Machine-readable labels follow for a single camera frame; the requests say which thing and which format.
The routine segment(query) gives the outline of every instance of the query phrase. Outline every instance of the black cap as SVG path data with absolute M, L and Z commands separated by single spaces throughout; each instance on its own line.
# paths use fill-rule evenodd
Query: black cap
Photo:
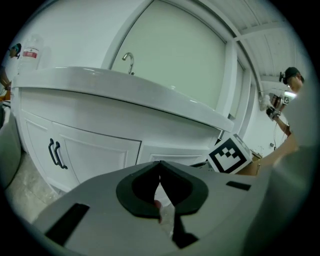
M 293 77 L 298 73 L 301 75 L 300 71 L 296 67 L 294 67 L 294 66 L 288 67 L 286 69 L 286 71 L 284 72 L 283 83 L 285 85 L 287 85 L 288 84 L 288 78 Z

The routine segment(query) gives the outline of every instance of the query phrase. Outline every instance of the plastic bottle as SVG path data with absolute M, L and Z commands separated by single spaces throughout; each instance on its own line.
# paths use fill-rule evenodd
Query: plastic bottle
M 20 54 L 18 74 L 35 71 L 38 68 L 40 54 L 44 46 L 44 40 L 37 34 L 31 35 L 25 42 L 23 52 Z

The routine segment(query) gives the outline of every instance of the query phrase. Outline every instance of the white countertop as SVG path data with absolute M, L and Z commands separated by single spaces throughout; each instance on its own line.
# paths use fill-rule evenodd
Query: white countertop
M 16 88 L 44 88 L 107 97 L 141 105 L 231 132 L 234 123 L 178 91 L 149 80 L 91 67 L 56 67 L 17 75 Z

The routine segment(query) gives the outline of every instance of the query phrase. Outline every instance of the ceiling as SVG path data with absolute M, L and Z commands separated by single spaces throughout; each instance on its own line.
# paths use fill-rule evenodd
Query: ceiling
M 208 0 L 240 32 L 254 58 L 263 91 L 279 95 L 290 89 L 279 82 L 280 72 L 296 67 L 306 78 L 308 54 L 286 18 L 267 0 Z

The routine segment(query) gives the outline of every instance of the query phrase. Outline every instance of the marble floor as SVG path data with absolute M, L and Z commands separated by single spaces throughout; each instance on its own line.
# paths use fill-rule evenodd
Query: marble floor
M 63 194 L 48 186 L 25 152 L 21 154 L 19 168 L 4 193 L 14 212 L 30 223 Z

